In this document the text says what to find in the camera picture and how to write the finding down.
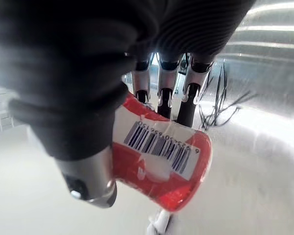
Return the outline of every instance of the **barcode label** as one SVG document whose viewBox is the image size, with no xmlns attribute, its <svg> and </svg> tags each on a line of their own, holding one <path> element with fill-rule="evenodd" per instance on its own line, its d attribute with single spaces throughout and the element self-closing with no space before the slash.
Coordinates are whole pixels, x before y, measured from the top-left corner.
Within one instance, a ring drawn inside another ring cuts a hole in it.
<svg viewBox="0 0 294 235">
<path fill-rule="evenodd" d="M 194 164 L 188 166 L 189 159 L 195 158 L 196 163 L 200 153 L 199 149 L 177 141 L 168 135 L 163 135 L 163 133 L 150 128 L 141 121 L 134 123 L 124 139 L 124 144 L 139 152 L 166 158 L 172 170 L 184 178 L 189 178 L 185 177 L 186 169 L 192 170 L 191 173 L 187 173 L 187 175 L 192 175 L 195 167 Z"/>
</svg>

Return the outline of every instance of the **barcode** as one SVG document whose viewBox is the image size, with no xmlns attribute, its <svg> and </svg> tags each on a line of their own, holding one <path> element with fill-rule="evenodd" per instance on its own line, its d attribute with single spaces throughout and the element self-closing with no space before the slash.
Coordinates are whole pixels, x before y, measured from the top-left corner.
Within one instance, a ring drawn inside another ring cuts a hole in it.
<svg viewBox="0 0 294 235">
<path fill-rule="evenodd" d="M 186 143 L 176 141 L 168 135 L 164 136 L 141 121 L 135 122 L 132 126 L 124 139 L 124 144 L 142 153 L 166 158 L 172 169 L 179 174 L 183 174 L 192 151 L 199 154 L 198 149 L 193 150 Z"/>
</svg>

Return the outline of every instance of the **robotic hand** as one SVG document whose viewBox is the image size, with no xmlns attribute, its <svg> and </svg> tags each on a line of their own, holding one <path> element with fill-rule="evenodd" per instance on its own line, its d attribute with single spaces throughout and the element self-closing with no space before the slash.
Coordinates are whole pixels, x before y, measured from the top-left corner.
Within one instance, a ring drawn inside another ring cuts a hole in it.
<svg viewBox="0 0 294 235">
<path fill-rule="evenodd" d="M 159 52 L 158 111 L 169 117 L 179 55 L 191 52 L 177 120 L 191 126 L 213 58 L 253 2 L 0 0 L 0 86 L 18 95 L 9 110 L 55 158 L 72 196 L 110 207 L 121 76 L 133 71 L 135 95 L 148 101 L 146 55 Z"/>
</svg>

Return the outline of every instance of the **silver metal cylinder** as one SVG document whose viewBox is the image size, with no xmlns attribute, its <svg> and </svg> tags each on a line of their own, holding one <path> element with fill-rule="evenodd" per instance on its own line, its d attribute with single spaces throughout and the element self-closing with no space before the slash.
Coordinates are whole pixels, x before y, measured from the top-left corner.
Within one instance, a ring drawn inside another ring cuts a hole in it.
<svg viewBox="0 0 294 235">
<path fill-rule="evenodd" d="M 150 74 L 149 74 L 150 64 L 148 68 L 143 71 L 134 70 L 131 72 L 132 74 L 132 84 L 133 84 L 133 92 L 136 95 L 137 91 L 146 91 L 147 99 L 150 96 Z"/>
<path fill-rule="evenodd" d="M 112 174 L 112 151 L 101 152 L 77 161 L 56 159 L 71 195 L 101 208 L 111 207 L 117 196 Z"/>
<path fill-rule="evenodd" d="M 165 70 L 160 63 L 158 72 L 158 98 L 160 98 L 163 88 L 169 88 L 174 91 L 178 69 L 179 66 L 174 70 Z"/>
<path fill-rule="evenodd" d="M 210 69 L 208 71 L 206 71 L 206 72 L 195 72 L 192 69 L 192 66 L 189 65 L 188 69 L 187 69 L 187 72 L 186 72 L 186 76 L 185 76 L 183 94 L 186 95 L 188 86 L 191 83 L 196 83 L 196 84 L 200 85 L 200 91 L 198 93 L 198 95 L 200 95 L 200 93 L 201 93 L 201 91 L 202 91 L 202 89 L 203 89 L 203 87 L 204 87 L 204 85 L 206 83 L 206 80 L 208 78 L 209 72 L 210 72 Z"/>
</svg>

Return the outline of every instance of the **red container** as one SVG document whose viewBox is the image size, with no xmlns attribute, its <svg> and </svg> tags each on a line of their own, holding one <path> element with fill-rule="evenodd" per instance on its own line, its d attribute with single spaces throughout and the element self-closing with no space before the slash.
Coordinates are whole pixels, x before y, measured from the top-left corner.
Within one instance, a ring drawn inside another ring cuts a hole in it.
<svg viewBox="0 0 294 235">
<path fill-rule="evenodd" d="M 113 172 L 170 212 L 182 209 L 209 170 L 209 137 L 150 110 L 129 94 L 117 110 Z"/>
</svg>

